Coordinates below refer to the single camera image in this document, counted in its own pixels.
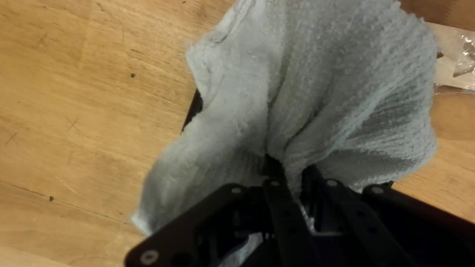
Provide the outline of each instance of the wood grain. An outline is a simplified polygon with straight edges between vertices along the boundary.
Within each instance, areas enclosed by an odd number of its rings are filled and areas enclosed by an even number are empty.
[[[447,17],[410,8],[475,30],[475,5],[451,3]],[[122,264],[141,239],[129,214],[143,177],[178,137],[195,91],[184,51],[230,5],[0,2],[2,266]],[[474,114],[469,95],[436,97],[439,152],[396,187],[475,221]]]

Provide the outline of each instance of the terry cloth towel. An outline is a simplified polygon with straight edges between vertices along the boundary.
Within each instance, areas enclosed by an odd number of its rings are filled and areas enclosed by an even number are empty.
[[[396,0],[238,0],[187,52],[203,110],[146,178],[134,223],[159,230],[226,183],[257,186],[266,155],[358,190],[435,152],[436,45]]]

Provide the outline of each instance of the screw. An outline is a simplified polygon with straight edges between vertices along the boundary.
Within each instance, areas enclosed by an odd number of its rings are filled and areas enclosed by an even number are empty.
[[[382,187],[373,187],[371,192],[373,192],[374,195],[383,195],[383,193],[385,193],[385,190],[383,190]]]
[[[140,263],[144,266],[151,266],[154,263],[157,263],[157,260],[160,258],[160,254],[154,249],[149,249],[146,252],[143,252],[143,255],[140,257]]]
[[[328,180],[328,181],[327,181],[327,186],[328,186],[328,187],[339,187],[339,183],[334,181],[334,180]]]

